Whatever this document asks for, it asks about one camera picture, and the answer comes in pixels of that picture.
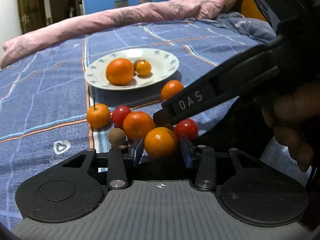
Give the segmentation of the person's right hand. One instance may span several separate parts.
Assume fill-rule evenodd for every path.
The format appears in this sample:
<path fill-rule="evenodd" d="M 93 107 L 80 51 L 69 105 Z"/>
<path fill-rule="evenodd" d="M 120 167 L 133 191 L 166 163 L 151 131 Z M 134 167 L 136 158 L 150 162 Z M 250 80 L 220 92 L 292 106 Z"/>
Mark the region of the person's right hand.
<path fill-rule="evenodd" d="M 262 113 L 276 141 L 288 148 L 302 172 L 319 164 L 319 85 L 293 89 Z"/>

